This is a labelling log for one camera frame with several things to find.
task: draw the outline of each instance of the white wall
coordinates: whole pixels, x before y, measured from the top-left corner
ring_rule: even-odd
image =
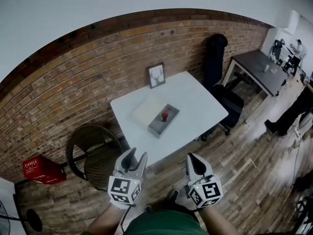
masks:
[[[0,200],[5,207],[8,215],[12,217],[19,217],[16,210],[13,194],[15,193],[14,184],[5,179],[0,178]],[[24,228],[19,221],[10,220],[12,235],[25,235]]]
[[[291,44],[296,45],[296,39],[300,39],[302,44],[307,48],[308,54],[303,59],[301,68],[308,76],[311,76],[313,71],[313,25],[302,17],[292,37]]]
[[[293,8],[313,22],[313,0],[0,0],[0,81],[49,42],[93,22],[136,11],[204,8],[277,27]]]

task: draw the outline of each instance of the wicker seat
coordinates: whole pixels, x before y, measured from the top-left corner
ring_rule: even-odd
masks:
[[[75,145],[87,155],[85,172],[80,171],[75,164]],[[122,146],[117,137],[108,129],[96,124],[77,128],[70,135],[66,146],[66,159],[71,171],[100,190],[108,190],[109,176],[112,175],[116,159],[122,153]]]

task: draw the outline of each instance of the standing fan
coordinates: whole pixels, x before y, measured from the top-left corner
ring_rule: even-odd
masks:
[[[28,222],[30,227],[37,232],[41,232],[43,230],[41,220],[33,209],[27,210],[26,219],[11,217],[7,214],[2,202],[0,201],[0,235],[10,235],[10,220]]]
[[[2,202],[0,201],[0,215],[8,216]],[[10,220],[5,218],[0,218],[0,235],[9,235],[10,234]]]

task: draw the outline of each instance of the wooden floor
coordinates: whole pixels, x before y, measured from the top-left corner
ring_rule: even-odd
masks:
[[[296,139],[293,130],[280,138],[266,131],[264,121],[277,120],[294,102],[302,90],[297,78],[291,78],[276,100],[249,124],[244,119],[263,101],[265,94],[257,86],[240,84],[235,90],[245,100],[245,109],[231,135],[225,136],[217,127],[207,142],[193,141],[149,167],[140,201],[128,214],[125,226],[142,213],[145,204],[162,199],[172,188],[180,189],[181,204],[194,209],[183,193],[187,183],[186,154],[194,152],[211,163],[221,180],[224,197],[216,206],[241,234],[289,231],[294,225],[295,203],[299,198],[291,193],[292,182],[313,169],[313,142],[307,140],[299,149],[293,149]],[[60,234],[79,234],[106,208],[109,197],[79,180],[68,168],[66,173],[67,180],[54,186],[34,182],[20,186],[19,203],[23,214],[33,208],[45,228]],[[45,230],[42,234],[55,233]]]

